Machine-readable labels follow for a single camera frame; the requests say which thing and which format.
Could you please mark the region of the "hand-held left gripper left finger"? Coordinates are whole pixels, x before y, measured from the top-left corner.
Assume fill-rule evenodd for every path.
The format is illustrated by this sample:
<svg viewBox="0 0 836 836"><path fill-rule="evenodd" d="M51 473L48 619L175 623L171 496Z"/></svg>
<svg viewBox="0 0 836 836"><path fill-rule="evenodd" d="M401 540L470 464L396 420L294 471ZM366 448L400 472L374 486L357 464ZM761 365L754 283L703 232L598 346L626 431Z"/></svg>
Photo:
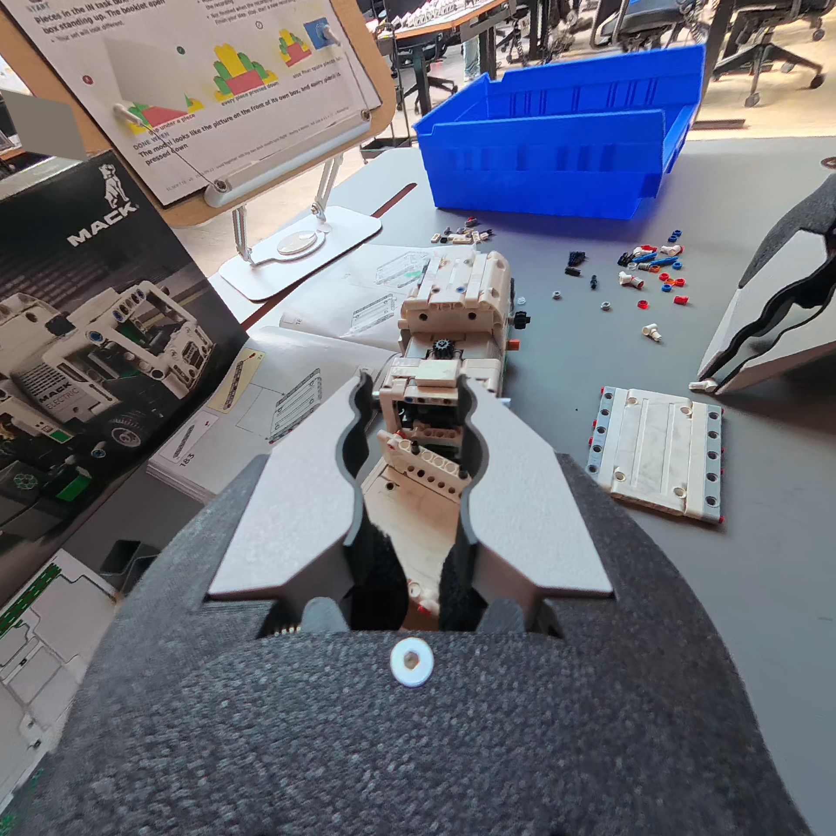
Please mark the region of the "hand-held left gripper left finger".
<svg viewBox="0 0 836 836"><path fill-rule="evenodd" d="M360 371L266 458L208 588L211 600L283 600L300 612L336 602L370 577L374 528L357 476L373 380Z"/></svg>

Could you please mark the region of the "scattered small lego pieces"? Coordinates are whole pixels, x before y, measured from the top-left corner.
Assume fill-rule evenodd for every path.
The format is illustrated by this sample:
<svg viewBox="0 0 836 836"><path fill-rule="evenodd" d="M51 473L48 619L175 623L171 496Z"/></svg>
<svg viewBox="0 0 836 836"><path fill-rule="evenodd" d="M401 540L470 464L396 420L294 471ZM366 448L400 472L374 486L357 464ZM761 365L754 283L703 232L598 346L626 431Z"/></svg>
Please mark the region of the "scattered small lego pieces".
<svg viewBox="0 0 836 836"><path fill-rule="evenodd" d="M632 250L622 252L617 258L616 265L620 268L617 281L620 287L632 287L642 291L645 285L644 274L659 281L658 288L663 293L674 293L674 290L681 290L685 287L684 276L680 275L683 269L682 256L684 246L681 244L683 231L675 228L667 237L666 244L649 245L642 244L634 246ZM587 253L583 250L570 250L564 274L570 277L581 277L581 266L587 260ZM675 305L686 306L689 297L681 292L673 296ZM661 332L657 324L647 324L642 327L641 333L646 339L658 344L662 341Z"/></svg>

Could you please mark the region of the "white lego truck model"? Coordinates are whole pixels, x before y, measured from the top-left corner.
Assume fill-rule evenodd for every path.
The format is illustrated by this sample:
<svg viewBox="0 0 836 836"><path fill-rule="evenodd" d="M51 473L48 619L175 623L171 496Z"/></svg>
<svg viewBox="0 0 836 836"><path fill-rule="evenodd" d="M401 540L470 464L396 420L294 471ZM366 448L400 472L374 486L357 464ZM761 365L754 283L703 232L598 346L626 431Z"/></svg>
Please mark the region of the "white lego truck model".
<svg viewBox="0 0 836 836"><path fill-rule="evenodd" d="M411 607L442 630L473 630L486 608L448 559L471 480L456 385L465 375L499 397L507 351L519 347L512 330L529 322L515 310L504 256L439 250L403 301L401 355L376 384L384 427L381 458L362 484L365 507L391 539Z"/></svg>

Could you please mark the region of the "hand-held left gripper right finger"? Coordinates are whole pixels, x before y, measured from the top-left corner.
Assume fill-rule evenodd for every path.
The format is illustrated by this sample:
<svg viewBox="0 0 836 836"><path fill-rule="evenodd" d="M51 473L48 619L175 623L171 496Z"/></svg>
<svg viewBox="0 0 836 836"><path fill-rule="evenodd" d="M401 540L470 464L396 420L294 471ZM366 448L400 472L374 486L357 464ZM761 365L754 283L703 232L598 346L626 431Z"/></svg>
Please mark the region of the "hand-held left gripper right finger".
<svg viewBox="0 0 836 836"><path fill-rule="evenodd" d="M462 489L455 579L487 603L606 599L614 588L555 450L482 384L457 380Z"/></svg>

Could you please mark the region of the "pile of mixed lego pieces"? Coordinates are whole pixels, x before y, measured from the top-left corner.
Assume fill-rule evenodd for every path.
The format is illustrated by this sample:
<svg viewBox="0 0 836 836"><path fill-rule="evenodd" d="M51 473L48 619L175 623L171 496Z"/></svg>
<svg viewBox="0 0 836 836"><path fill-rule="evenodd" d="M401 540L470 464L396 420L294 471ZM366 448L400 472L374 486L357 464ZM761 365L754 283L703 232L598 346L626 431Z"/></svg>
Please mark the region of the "pile of mixed lego pieces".
<svg viewBox="0 0 836 836"><path fill-rule="evenodd" d="M485 227L475 216L469 216L462 226L445 226L431 237L432 245L467 245L475 246L492 239L493 230Z"/></svg>

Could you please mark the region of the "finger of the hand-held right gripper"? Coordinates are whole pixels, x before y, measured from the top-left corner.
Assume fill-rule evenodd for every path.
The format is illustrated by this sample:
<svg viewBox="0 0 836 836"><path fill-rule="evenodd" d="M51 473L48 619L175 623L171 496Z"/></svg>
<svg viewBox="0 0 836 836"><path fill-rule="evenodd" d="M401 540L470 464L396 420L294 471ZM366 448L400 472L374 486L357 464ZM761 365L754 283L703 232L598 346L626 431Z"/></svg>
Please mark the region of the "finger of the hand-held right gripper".
<svg viewBox="0 0 836 836"><path fill-rule="evenodd" d="M823 235L799 231L739 284L697 384L759 384L834 350L834 256Z"/></svg>
<svg viewBox="0 0 836 836"><path fill-rule="evenodd" d="M737 290L711 338L711 379L717 394L731 394L796 371L833 354L834 291L813 309L786 302L766 323L757 325L764 298Z"/></svg>

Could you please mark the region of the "white lego panel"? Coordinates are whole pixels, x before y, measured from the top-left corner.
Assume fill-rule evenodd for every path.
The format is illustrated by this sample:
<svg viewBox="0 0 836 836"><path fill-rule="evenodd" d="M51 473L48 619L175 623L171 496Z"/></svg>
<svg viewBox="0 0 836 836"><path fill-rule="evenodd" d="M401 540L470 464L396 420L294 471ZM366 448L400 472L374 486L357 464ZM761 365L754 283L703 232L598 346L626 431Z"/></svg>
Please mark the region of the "white lego panel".
<svg viewBox="0 0 836 836"><path fill-rule="evenodd" d="M723 417L720 405L604 386L585 470L614 498L721 524Z"/></svg>

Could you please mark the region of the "printed instruction sheet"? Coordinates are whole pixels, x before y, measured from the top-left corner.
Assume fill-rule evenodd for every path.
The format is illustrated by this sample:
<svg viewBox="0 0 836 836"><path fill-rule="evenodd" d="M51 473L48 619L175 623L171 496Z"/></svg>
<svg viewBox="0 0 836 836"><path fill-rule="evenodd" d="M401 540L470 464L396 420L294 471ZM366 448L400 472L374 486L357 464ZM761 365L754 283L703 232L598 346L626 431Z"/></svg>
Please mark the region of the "printed instruction sheet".
<svg viewBox="0 0 836 836"><path fill-rule="evenodd" d="M2 2L2 23L31 92L61 84L160 207L230 202L392 113L356 2Z"/></svg>

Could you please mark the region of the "blue plastic bin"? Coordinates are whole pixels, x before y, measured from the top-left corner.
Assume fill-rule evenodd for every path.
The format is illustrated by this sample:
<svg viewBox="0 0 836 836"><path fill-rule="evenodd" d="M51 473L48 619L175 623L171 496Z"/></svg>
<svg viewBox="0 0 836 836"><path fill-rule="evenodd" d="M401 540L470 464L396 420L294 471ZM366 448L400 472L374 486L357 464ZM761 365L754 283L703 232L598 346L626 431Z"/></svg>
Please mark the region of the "blue plastic bin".
<svg viewBox="0 0 836 836"><path fill-rule="evenodd" d="M415 124L435 206L629 220L699 110L702 44L484 74Z"/></svg>

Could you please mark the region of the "small black tray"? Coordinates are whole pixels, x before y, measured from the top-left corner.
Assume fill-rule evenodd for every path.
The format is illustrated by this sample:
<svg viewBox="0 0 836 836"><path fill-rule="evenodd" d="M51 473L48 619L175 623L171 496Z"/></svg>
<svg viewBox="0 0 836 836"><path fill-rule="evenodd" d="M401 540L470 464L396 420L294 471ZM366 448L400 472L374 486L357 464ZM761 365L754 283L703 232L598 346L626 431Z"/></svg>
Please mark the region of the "small black tray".
<svg viewBox="0 0 836 836"><path fill-rule="evenodd" d="M105 557L99 575L123 596L159 556L160 549L138 540L118 539Z"/></svg>

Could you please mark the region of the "white printed cardboard sheet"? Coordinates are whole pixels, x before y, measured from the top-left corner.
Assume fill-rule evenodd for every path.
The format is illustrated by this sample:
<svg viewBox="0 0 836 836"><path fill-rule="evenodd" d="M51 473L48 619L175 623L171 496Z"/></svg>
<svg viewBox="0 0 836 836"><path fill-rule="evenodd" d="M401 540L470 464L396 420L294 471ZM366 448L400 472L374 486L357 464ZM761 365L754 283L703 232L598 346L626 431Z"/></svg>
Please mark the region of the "white printed cardboard sheet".
<svg viewBox="0 0 836 836"><path fill-rule="evenodd" d="M2 805L61 737L118 593L64 549L2 610Z"/></svg>

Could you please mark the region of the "wooden top desk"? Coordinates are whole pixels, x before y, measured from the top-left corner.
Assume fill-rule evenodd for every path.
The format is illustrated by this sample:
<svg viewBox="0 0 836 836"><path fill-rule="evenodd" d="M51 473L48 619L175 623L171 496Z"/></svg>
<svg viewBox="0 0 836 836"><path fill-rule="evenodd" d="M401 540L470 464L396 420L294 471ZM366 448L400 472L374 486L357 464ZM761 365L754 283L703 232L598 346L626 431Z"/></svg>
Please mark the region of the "wooden top desk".
<svg viewBox="0 0 836 836"><path fill-rule="evenodd" d="M454 33L464 43L477 38L481 72L495 79L496 27L516 10L516 1L430 1L413 12L388 15L387 22L397 43L417 44L436 35Z"/></svg>

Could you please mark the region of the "black lego set box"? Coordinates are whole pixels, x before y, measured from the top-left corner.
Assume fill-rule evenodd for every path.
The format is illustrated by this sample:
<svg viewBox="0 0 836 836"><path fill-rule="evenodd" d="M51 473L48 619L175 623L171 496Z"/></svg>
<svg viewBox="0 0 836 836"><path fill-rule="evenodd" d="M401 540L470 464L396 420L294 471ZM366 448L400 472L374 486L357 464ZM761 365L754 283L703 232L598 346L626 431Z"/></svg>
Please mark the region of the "black lego set box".
<svg viewBox="0 0 836 836"><path fill-rule="evenodd" d="M245 339L113 153L2 180L2 555L58 539Z"/></svg>

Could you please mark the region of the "black office chair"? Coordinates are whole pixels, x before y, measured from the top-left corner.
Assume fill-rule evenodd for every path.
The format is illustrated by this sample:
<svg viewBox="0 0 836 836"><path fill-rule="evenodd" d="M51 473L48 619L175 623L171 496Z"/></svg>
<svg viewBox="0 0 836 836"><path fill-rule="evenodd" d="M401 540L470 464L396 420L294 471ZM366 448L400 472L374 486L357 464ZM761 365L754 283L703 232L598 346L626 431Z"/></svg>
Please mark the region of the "black office chair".
<svg viewBox="0 0 836 836"><path fill-rule="evenodd" d="M824 37L823 18L834 8L834 1L741 1L734 4L734 21L728 35L726 47L715 68L711 80L722 76L747 74L751 85L744 101L744 107L754 108L760 103L758 84L761 75L776 63L781 71L789 73L796 67L813 71L810 89L818 89L826 75L821 64L797 55L774 41L779 27L794 24L799 20L810 24L812 40Z"/></svg>
<svg viewBox="0 0 836 836"><path fill-rule="evenodd" d="M433 32L419 34L417 29L399 27L392 33L392 66L398 81L395 87L395 107L403 111L406 98L415 93L415 113L426 115L431 109L431 88L441 89L447 94L458 92L458 84L447 78L431 74L431 64L441 60L452 37L458 35L458 26L448 25ZM410 66L415 76L412 87L405 88L401 79L402 68Z"/></svg>
<svg viewBox="0 0 836 836"><path fill-rule="evenodd" d="M538 6L519 3L506 22L511 25L510 32L496 42L496 50L504 56L506 64L526 67L538 56Z"/></svg>

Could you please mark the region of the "wooden document stand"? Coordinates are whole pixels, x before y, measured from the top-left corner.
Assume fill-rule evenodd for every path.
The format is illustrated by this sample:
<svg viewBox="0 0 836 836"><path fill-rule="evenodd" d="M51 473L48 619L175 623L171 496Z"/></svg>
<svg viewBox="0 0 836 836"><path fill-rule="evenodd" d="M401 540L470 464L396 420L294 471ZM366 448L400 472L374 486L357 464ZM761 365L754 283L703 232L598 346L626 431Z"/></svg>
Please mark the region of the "wooden document stand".
<svg viewBox="0 0 836 836"><path fill-rule="evenodd" d="M394 116L394 83L372 34L371 38L376 53L385 65L385 89L391 92L384 98L386 104L392 105L388 119L382 126L372 128L369 134L361 136L358 141L332 150L321 158L309 161L307 165L301 165L299 155L292 160L288 159L287 172L274 177L259 190L239 195L219 206L211 205L206 198L216 196L216 191L224 185L221 182L172 206L160 207L135 177L133 169L116 152L131 172L133 180L172 226L194 226L225 211L233 211L238 254L222 267L221 273L227 282L251 301L263 301L274 296L368 241L381 230L378 218L341 206L329 206L329 194L344 152L365 139L377 136ZM24 40L7 24L2 23L2 51L7 60L8 48L12 48L17 57L21 57L19 50L22 46ZM51 84L49 88L51 98L31 93L43 99L64 101L72 107L78 131L88 152L97 153L99 149L114 151L109 141L98 131L92 132L92 145L88 145L79 130L77 108L68 99L56 98L61 93L61 84Z"/></svg>

